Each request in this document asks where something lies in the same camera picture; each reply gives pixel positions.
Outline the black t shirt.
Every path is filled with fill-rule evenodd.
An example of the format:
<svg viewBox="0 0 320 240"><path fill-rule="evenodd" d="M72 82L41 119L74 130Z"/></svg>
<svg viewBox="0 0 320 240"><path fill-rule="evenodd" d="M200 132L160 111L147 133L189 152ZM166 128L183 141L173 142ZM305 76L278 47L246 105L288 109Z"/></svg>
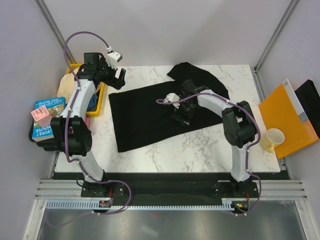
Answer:
<svg viewBox="0 0 320 240"><path fill-rule="evenodd" d="M172 105L161 105L157 99L169 93L181 94L181 84L192 80L197 86L206 86L216 94L229 98L223 83L209 71L188 62L175 65L167 75L171 81L109 95L117 150L120 153L145 147L191 131L222 123L212 111L199 107L189 126L172 119Z"/></svg>

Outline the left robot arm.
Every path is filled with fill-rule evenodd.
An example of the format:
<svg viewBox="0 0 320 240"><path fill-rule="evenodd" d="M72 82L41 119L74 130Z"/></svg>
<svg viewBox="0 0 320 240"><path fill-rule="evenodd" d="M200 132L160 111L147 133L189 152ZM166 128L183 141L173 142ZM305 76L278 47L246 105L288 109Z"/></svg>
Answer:
<svg viewBox="0 0 320 240"><path fill-rule="evenodd" d="M100 83L116 90L125 85L125 69L118 68L122 54L110 51L107 55L97 52L84 54L82 64L74 76L74 89L68 104L59 117L51 122L56 146L63 151L68 163L76 163L87 182L92 182L92 191L99 197L110 191L108 182L102 180L104 170L92 152L92 133L85 123L90 100Z"/></svg>

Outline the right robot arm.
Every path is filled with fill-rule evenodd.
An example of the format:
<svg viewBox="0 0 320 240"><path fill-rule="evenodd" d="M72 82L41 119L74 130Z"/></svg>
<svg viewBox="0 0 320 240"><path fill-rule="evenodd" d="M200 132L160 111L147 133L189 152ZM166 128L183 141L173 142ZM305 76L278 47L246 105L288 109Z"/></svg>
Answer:
<svg viewBox="0 0 320 240"><path fill-rule="evenodd" d="M234 181L229 191L235 197L242 196L247 191L245 181L250 178L249 146L259 134L249 103L234 103L207 86L196 87L190 79L181 85L180 95L169 93L164 101L174 106L171 117L182 126L192 125L198 109L207 109L222 119L224 137L232 152L230 174Z"/></svg>

